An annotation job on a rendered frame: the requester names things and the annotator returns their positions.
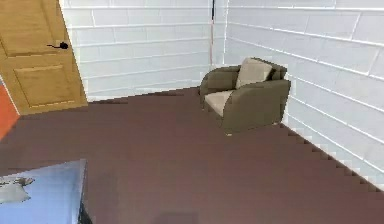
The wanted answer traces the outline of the pale grey bowl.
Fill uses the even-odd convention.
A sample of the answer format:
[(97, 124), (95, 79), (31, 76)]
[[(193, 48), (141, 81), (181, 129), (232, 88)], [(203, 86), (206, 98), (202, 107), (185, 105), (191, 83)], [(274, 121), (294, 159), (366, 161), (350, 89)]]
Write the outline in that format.
[(0, 177), (0, 204), (29, 200), (24, 187), (33, 182), (34, 179), (29, 177)]

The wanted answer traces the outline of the thin dark floor lamp pole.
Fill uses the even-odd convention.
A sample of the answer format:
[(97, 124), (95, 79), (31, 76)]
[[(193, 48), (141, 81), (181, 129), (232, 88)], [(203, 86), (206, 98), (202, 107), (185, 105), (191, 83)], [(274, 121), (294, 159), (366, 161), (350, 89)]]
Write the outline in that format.
[(215, 2), (216, 0), (211, 0), (211, 23), (210, 23), (210, 69), (214, 68), (214, 23), (215, 23)]

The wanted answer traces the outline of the light wooden room door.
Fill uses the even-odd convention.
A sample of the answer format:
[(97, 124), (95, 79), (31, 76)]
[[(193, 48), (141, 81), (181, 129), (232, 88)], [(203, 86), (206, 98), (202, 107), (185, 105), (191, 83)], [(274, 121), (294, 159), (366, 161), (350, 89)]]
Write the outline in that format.
[(59, 0), (0, 0), (0, 76), (21, 115), (87, 104)]

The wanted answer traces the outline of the blue glossy table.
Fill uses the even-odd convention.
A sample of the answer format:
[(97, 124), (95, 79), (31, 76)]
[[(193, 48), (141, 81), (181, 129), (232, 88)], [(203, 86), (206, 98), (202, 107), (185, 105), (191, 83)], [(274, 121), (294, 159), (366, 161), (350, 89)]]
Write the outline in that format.
[(86, 160), (80, 159), (2, 177), (29, 177), (29, 200), (0, 204), (0, 224), (94, 224), (83, 203)]

